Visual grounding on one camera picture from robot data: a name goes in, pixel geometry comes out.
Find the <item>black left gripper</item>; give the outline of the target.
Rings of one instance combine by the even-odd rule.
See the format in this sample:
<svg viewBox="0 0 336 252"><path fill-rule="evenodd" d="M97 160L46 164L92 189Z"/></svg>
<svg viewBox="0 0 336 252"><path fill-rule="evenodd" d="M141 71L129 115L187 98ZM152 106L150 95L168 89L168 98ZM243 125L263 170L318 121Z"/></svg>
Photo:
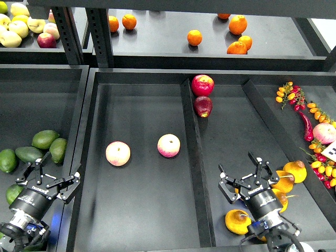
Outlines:
<svg viewBox="0 0 336 252"><path fill-rule="evenodd" d="M74 174L59 179L43 174L43 163L50 155L47 151L42 158L26 163L26 170L16 179L16 184L23 190L9 206L12 212L23 211L35 222L43 219L56 198L69 204L80 184L81 164L77 165Z"/></svg>

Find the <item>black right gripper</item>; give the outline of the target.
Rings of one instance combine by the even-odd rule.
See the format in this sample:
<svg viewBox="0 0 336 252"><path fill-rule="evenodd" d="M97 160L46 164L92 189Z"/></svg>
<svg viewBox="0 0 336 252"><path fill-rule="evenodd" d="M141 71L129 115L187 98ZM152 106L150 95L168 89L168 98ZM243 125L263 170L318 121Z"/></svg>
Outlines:
<svg viewBox="0 0 336 252"><path fill-rule="evenodd" d="M254 220L282 223L279 215L282 204L270 187L280 181L276 169L271 167L269 161L264 161L253 152L248 152L248 156L256 166L255 174L250 173L240 179L233 178L219 164L219 188L231 204L242 199ZM234 188L239 189L239 194L235 193Z"/></svg>

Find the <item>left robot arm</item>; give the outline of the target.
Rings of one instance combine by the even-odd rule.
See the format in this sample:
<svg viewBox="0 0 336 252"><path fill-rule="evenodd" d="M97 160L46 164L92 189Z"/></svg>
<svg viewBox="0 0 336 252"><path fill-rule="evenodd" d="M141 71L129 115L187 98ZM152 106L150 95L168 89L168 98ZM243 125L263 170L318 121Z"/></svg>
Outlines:
<svg viewBox="0 0 336 252"><path fill-rule="evenodd" d="M7 240L7 248L1 251L23 251L27 247L44 243L50 233L49 225L43 218L57 199L64 204L74 198L79 184L80 173L57 178L43 172L47 152L42 158L26 163L26 170L16 179L22 188L19 195L10 204L13 217L8 223L1 223L1 245Z"/></svg>

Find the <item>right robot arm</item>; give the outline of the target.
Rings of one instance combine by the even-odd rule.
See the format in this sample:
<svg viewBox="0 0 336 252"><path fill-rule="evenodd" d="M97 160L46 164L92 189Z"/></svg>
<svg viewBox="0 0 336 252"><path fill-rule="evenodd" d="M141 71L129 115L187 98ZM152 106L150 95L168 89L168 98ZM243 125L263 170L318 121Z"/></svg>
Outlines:
<svg viewBox="0 0 336 252"><path fill-rule="evenodd" d="M218 186L226 199L232 204L241 200L247 208L230 210L225 215L227 229L244 235L241 245L257 238L266 242L268 251L308 251L297 239L301 228L281 213L285 197L274 187L281 181L279 172L251 152L248 156L256 169L240 178L229 176L222 164L218 166Z"/></svg>

